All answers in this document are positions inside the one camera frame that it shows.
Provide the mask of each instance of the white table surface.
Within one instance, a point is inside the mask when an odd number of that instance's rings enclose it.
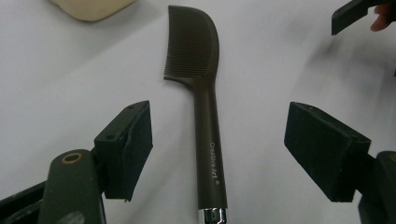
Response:
[[[395,150],[396,30],[369,15],[331,36],[347,1],[139,0],[97,23],[47,0],[0,3],[0,199],[47,178],[50,162],[150,100],[154,148],[130,203],[107,223],[198,223],[192,95],[163,80],[168,5],[205,11],[219,32],[219,125],[230,223],[358,224],[283,144],[290,101],[314,105]]]

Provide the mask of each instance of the screw hole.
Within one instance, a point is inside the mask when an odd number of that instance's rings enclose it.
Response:
[[[82,157],[81,153],[78,153],[78,152],[70,153],[70,154],[67,154],[66,156],[64,156],[64,157],[62,158],[62,162],[63,162],[64,164],[76,163],[76,162],[78,162],[79,160],[81,160],[81,157]]]

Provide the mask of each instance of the clamp jaw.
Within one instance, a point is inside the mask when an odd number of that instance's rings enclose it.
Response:
[[[396,2],[395,0],[352,0],[332,14],[332,35],[337,35],[353,22],[368,14],[369,7]]]
[[[368,154],[371,140],[324,111],[290,103],[285,146],[332,202],[361,194],[362,224],[396,223],[396,152]]]

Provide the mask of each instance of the dark brown comb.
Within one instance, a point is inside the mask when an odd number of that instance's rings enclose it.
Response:
[[[219,38],[213,21],[195,8],[169,7],[164,78],[180,81],[177,77],[216,77],[218,64]]]

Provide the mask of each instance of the metal ferrule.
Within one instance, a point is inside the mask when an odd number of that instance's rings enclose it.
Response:
[[[227,223],[227,208],[206,208],[199,210],[200,224]]]

